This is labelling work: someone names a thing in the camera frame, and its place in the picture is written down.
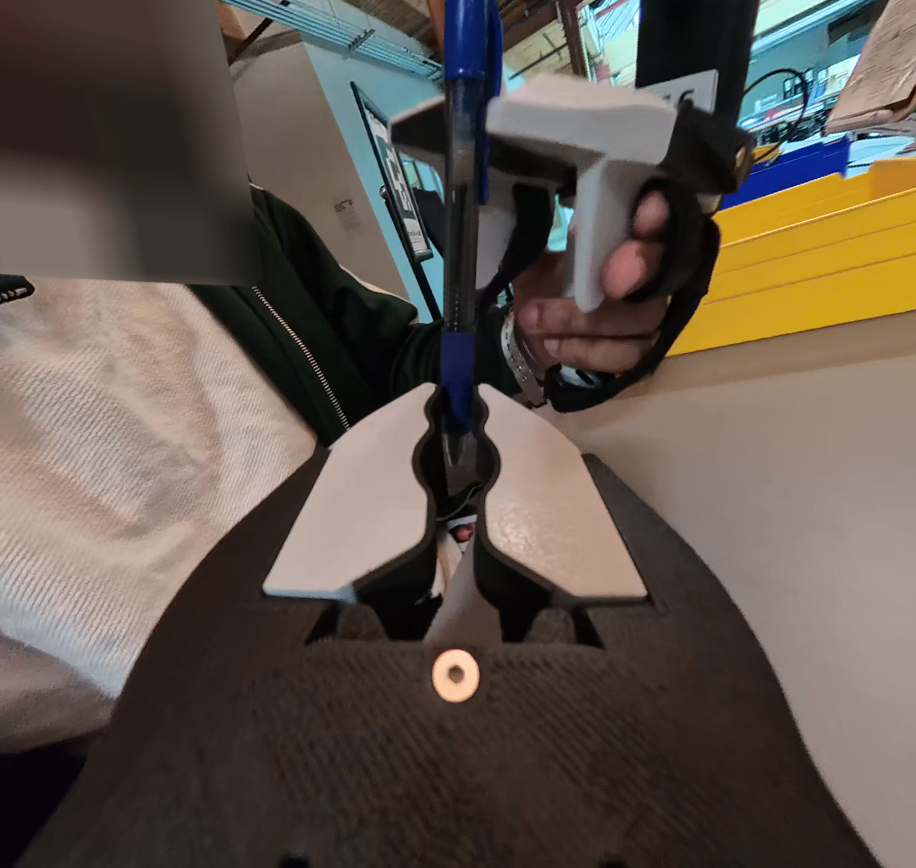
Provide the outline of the pale knit shirt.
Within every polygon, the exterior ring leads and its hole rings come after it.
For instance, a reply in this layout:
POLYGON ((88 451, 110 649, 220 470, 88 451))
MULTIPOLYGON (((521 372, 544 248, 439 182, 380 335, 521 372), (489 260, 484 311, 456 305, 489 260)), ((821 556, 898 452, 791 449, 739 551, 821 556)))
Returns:
POLYGON ((188 289, 2 306, 2 753, 102 728, 211 549, 317 447, 188 289))

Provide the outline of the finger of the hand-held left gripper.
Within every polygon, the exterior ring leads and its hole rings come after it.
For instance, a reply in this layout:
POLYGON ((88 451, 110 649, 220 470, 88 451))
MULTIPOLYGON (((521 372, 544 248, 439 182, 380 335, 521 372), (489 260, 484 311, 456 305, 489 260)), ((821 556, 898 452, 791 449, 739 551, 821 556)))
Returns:
POLYGON ((431 167, 445 167, 445 95, 394 115, 390 119, 390 138, 399 155, 431 167))
POLYGON ((573 176, 571 264, 566 289, 601 289, 608 256, 629 238, 643 186, 659 176, 677 119, 655 93, 545 75, 487 107, 488 199, 479 214, 476 288, 496 276, 511 234, 521 229, 513 188, 546 189, 547 229, 554 199, 573 176))

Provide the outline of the blue plastic bin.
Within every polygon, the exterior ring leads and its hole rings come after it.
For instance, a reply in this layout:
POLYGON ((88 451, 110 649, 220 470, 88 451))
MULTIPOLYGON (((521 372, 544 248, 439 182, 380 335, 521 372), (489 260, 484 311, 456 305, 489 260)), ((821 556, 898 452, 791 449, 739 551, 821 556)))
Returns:
POLYGON ((756 164, 739 190, 723 198, 720 209, 737 207, 825 176, 844 176, 851 144, 849 136, 841 134, 791 152, 779 152, 773 158, 756 164))

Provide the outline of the silver wristwatch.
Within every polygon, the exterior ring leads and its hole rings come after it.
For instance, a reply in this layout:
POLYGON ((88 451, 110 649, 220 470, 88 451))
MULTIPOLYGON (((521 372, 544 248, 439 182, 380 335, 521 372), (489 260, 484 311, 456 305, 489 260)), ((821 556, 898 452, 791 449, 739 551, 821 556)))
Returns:
POLYGON ((529 408, 540 408, 547 403, 544 393, 546 369, 524 339, 517 327, 512 310, 506 315, 500 330, 500 345, 504 359, 520 389, 519 402, 529 408))

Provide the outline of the yellow plastic bin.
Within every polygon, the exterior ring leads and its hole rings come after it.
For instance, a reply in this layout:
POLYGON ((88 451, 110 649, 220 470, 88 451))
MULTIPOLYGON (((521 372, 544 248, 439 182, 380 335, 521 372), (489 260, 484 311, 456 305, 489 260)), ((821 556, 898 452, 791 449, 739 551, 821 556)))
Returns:
POLYGON ((670 356, 915 309, 915 160, 723 210, 709 291, 670 356))

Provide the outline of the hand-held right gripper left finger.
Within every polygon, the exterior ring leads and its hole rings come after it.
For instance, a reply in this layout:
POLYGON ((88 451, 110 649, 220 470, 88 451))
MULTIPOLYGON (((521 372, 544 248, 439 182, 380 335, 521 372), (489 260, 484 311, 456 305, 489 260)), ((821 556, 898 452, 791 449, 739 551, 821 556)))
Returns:
POLYGON ((329 449, 262 591, 371 609, 393 640, 419 640, 434 614, 436 501, 421 471, 439 389, 423 383, 329 449))

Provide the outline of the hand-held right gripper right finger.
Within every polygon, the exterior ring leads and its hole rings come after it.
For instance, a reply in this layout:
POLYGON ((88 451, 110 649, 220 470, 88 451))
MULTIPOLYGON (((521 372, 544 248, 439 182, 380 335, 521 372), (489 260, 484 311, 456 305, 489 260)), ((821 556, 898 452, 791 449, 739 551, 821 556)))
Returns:
POLYGON ((475 395, 483 485, 474 576, 500 638, 520 642, 544 610, 647 602, 639 574, 583 455, 535 412, 482 384, 475 395))

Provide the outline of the dark green zip jacket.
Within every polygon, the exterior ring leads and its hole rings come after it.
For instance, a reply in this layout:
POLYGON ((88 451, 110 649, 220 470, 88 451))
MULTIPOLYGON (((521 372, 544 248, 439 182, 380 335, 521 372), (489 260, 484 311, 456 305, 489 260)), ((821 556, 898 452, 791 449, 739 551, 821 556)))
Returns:
POLYGON ((40 280, 2 307, 2 398, 57 412, 130 392, 181 401, 194 366, 238 360, 324 447, 396 399, 388 377, 418 311, 341 267, 291 205, 259 187, 251 196, 258 285, 40 280))

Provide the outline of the blue pen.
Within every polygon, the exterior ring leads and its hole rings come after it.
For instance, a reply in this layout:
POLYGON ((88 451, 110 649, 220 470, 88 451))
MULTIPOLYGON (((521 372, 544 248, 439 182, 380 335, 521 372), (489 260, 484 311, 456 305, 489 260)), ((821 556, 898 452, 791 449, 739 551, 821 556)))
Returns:
POLYGON ((443 518, 476 491, 472 433, 480 208, 487 201, 486 112, 499 92, 502 30, 495 0, 445 0, 444 207, 441 378, 443 518))

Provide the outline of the cardboard sheet on white stand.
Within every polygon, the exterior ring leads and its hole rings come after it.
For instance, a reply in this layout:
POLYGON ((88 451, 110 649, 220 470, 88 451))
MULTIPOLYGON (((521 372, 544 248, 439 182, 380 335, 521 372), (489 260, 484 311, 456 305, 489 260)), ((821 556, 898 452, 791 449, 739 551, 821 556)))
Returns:
POLYGON ((827 134, 902 128, 915 110, 915 0, 889 0, 826 122, 827 134))

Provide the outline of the person's left hand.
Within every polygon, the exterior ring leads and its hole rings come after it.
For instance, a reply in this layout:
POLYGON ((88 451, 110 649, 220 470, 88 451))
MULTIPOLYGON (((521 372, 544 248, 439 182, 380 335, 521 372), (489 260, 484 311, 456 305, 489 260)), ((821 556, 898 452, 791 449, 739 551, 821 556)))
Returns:
POLYGON ((604 262, 600 306, 583 312, 562 295, 566 254, 544 252, 513 284, 516 340, 542 371, 560 363, 589 372, 620 374, 654 343, 665 299, 626 301, 658 276, 669 204, 658 190, 639 201, 633 237, 604 262))

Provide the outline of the grey desk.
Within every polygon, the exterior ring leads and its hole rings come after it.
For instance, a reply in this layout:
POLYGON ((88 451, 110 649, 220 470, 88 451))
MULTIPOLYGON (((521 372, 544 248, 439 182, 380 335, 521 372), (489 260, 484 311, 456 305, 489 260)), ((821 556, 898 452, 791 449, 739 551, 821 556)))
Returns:
POLYGON ((725 585, 884 866, 915 864, 914 363, 908 312, 671 357, 540 412, 725 585))

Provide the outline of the person's left forearm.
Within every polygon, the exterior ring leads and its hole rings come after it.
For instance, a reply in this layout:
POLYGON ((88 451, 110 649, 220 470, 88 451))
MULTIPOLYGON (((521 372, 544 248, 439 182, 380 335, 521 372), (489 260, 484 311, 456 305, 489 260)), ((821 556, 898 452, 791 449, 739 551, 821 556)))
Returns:
MULTIPOLYGON (((508 307, 492 306, 478 319, 475 330, 475 384, 489 384, 508 397, 521 394, 520 385, 502 348, 502 329, 508 307)), ((394 399, 425 382, 439 382, 441 321, 412 323, 396 353, 388 377, 387 397, 394 399)))

